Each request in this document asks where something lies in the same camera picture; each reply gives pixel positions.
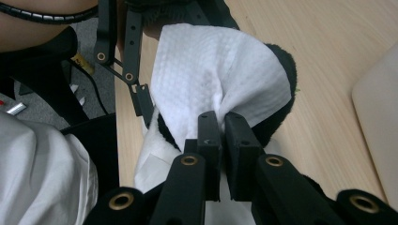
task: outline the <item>black pants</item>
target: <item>black pants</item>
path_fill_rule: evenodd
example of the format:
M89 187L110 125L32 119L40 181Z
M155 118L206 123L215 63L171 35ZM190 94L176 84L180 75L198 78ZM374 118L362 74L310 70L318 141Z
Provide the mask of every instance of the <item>black pants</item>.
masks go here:
M97 167L99 198L111 189L119 187L117 138L115 114L105 115L77 126L61 130L73 134L83 144Z

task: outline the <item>light wood tabletop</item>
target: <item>light wood tabletop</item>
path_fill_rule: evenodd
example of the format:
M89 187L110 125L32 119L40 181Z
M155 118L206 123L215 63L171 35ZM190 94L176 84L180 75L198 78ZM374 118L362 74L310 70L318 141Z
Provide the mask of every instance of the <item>light wood tabletop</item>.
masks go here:
M296 103L274 134L284 157L335 199L359 188L385 200L351 99L355 82L398 41L397 0L225 1L241 31L290 52ZM143 40L141 83L150 83L157 41ZM142 144L126 85L115 81L120 184L133 185Z

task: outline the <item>folded cloth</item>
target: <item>folded cloth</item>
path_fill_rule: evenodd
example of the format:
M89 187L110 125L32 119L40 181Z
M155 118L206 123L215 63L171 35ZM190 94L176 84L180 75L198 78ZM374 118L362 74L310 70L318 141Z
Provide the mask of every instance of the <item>folded cloth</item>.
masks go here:
M135 185L143 192L163 182L185 140L197 138L199 114L215 111L222 130L225 115L239 113L252 128L292 98L283 66L264 43L238 30L188 24L163 27L151 95L157 109L135 174ZM181 152L159 132L159 114ZM227 185L222 187L222 205L207 202L207 221L222 224L217 218L229 212L231 221L225 224L242 224L236 218L253 224L250 207L230 202L224 195Z

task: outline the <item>textured white fabric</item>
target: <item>textured white fabric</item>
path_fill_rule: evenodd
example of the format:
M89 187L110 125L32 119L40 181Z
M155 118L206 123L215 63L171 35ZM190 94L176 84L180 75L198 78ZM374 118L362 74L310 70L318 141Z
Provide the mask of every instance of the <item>textured white fabric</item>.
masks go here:
M82 224L97 195L74 136L0 112L0 224Z
M177 24L163 27L152 74L151 94L158 109L145 135L135 186L147 192L163 182L181 154L161 136L161 113L178 147L197 138L197 117L215 111L220 128L228 112L243 115L251 127L291 98L286 73L262 42L240 31ZM232 202L226 177L222 202L207 202L206 224L254 224L247 202Z
M251 127L291 98L286 73L261 41L238 30L165 26L152 74L151 94L178 147L197 136L197 117L215 111L220 126L229 112Z

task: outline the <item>carpeted floor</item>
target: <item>carpeted floor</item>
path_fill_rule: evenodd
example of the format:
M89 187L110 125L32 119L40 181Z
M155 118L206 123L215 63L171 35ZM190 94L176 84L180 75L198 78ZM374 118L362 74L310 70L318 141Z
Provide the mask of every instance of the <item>carpeted floor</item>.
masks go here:
M93 57L96 42L98 19L90 19L72 25L79 39L79 53L95 68L93 78L98 86L99 94L108 113L115 112L115 87L114 76L106 69L96 64ZM84 111L89 118L104 115L91 82L76 68L72 69L71 83L79 85L76 97L85 98ZM17 117L22 120L43 122L54 125L56 128L66 128L68 123L59 117L55 111L35 93L24 96L18 95L19 83L15 83L16 100L0 94L0 100L5 104L0 106L0 111L7 111L18 103L23 103L27 108Z

